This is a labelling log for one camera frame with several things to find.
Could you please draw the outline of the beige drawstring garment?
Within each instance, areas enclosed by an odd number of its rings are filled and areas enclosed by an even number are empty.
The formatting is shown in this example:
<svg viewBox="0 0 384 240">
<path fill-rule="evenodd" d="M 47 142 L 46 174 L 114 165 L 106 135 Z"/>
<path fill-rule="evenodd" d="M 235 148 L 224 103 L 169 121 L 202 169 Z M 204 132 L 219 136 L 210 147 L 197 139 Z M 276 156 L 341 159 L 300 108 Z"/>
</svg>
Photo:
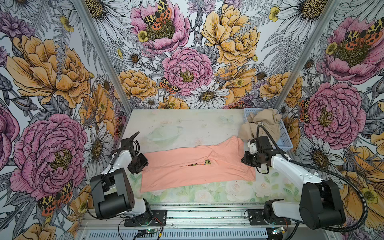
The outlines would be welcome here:
<svg viewBox="0 0 384 240">
<path fill-rule="evenodd" d="M 264 109 L 257 113 L 246 114 L 247 121 L 240 127 L 238 137 L 249 141 L 257 136 L 258 126 L 263 126 L 277 142 L 281 137 L 280 121 L 282 115 L 275 109 Z"/>
</svg>

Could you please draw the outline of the pink graphic t-shirt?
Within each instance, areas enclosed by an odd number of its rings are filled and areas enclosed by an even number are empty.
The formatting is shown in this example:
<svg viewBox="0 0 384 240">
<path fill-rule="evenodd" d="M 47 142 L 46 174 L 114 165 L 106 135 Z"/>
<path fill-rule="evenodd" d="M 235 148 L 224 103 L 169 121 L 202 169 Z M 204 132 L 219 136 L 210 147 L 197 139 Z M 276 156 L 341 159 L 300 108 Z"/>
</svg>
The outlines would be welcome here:
<svg viewBox="0 0 384 240">
<path fill-rule="evenodd" d="M 146 153 L 141 192 L 216 182 L 254 181 L 255 169 L 241 162 L 244 143 L 232 136 L 218 145 Z"/>
</svg>

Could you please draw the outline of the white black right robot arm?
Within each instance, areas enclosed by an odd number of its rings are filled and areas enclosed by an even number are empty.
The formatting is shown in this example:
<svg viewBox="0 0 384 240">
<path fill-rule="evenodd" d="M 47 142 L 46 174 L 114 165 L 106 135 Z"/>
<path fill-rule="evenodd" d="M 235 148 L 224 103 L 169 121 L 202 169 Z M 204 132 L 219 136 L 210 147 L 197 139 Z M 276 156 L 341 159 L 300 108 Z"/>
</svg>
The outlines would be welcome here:
<svg viewBox="0 0 384 240">
<path fill-rule="evenodd" d="M 293 163 L 285 152 L 272 147 L 266 136 L 248 141 L 249 150 L 241 162 L 256 169 L 262 165 L 284 175 L 299 190 L 299 203 L 270 200 L 265 203 L 263 219 L 269 224 L 278 219 L 290 219 L 305 224 L 312 230 L 342 225 L 346 221 L 338 185 L 325 181 L 317 174 Z"/>
</svg>

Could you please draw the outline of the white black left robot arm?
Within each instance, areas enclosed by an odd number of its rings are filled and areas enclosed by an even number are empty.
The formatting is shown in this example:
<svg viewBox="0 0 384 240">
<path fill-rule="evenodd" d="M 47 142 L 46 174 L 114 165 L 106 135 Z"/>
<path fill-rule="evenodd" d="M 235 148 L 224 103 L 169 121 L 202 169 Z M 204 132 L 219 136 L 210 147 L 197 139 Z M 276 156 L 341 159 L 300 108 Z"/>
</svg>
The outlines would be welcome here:
<svg viewBox="0 0 384 240">
<path fill-rule="evenodd" d="M 148 201 L 135 197 L 128 178 L 128 174 L 139 174 L 149 164 L 140 152 L 137 135 L 139 132 L 121 140 L 120 148 L 112 151 L 109 166 L 91 179 L 96 219 L 107 220 L 125 215 L 137 222 L 149 221 L 153 216 Z"/>
</svg>

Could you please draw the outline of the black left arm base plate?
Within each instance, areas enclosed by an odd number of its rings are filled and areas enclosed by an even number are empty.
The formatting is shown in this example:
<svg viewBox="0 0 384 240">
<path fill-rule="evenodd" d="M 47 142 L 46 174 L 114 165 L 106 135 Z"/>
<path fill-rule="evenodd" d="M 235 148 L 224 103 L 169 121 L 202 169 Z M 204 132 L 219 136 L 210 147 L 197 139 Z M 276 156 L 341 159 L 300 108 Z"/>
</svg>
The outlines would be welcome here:
<svg viewBox="0 0 384 240">
<path fill-rule="evenodd" d="M 125 219 L 125 227 L 164 227 L 167 222 L 167 210 L 154 210 L 152 215 L 143 213 Z"/>
</svg>

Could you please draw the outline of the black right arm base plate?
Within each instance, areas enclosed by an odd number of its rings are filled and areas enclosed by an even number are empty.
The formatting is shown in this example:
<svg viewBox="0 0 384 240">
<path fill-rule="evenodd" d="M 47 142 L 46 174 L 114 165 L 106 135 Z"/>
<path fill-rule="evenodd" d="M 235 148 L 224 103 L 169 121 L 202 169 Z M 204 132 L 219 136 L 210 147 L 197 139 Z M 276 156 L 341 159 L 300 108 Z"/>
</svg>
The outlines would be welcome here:
<svg viewBox="0 0 384 240">
<path fill-rule="evenodd" d="M 292 224 L 290 219 L 272 216 L 266 218 L 263 209 L 248 209 L 246 211 L 246 218 L 248 218 L 251 226 L 271 225 L 271 226 L 290 226 Z"/>
</svg>

